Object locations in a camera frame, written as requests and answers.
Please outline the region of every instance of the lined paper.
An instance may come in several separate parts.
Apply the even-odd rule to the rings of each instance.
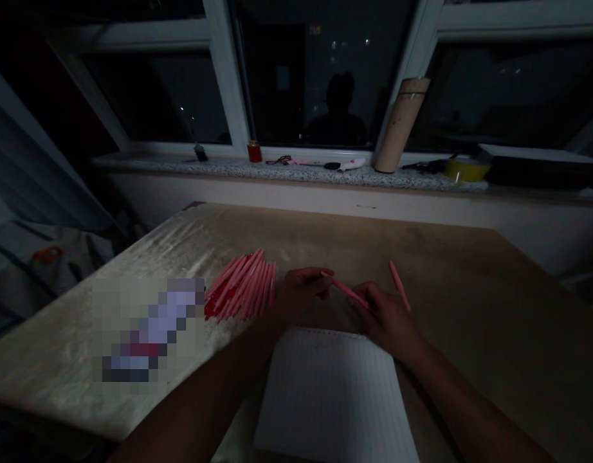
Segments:
[[[253,446],[329,463],[419,462],[393,358],[364,336],[310,328],[275,347]]]

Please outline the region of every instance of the window frame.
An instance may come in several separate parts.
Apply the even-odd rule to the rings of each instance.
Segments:
[[[50,31],[48,42],[122,152],[191,153],[193,143],[133,141],[79,55],[89,51],[199,51],[211,54],[231,145],[202,143],[214,156],[247,157],[250,139],[245,98],[227,0],[203,0],[206,17],[142,23],[73,26]],[[388,119],[406,78],[423,77],[438,43],[580,39],[593,37],[593,0],[526,0],[445,4],[417,0],[401,62],[389,95],[381,132],[373,150],[263,146],[265,158],[366,158],[373,161],[384,142]],[[569,142],[578,150],[593,140],[593,120]],[[440,153],[404,153],[403,161],[441,158]]]

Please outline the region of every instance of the forearm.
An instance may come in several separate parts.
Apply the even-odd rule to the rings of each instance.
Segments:
[[[110,462],[209,461],[285,328],[257,320],[164,398]]]
[[[425,341],[408,367],[440,410],[468,462],[553,462]]]

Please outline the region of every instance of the table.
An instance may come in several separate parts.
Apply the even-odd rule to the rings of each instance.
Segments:
[[[0,340],[0,403],[114,440],[162,395],[110,398],[91,388],[91,299],[96,278],[207,278],[262,246],[293,268],[327,266],[352,286],[387,291],[398,268],[424,336],[486,397],[558,459],[593,461],[593,312],[497,232],[283,210],[202,204],[178,213]],[[358,331],[332,289],[302,325]],[[205,323],[204,352],[170,388],[246,324]],[[457,461],[420,386],[397,375],[421,462]],[[264,377],[237,413],[215,460],[274,460],[251,449]]]

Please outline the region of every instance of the yellow tape roll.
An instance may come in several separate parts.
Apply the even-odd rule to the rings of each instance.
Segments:
[[[449,159],[444,175],[455,181],[479,181],[490,169],[490,164],[483,164],[476,159]]]

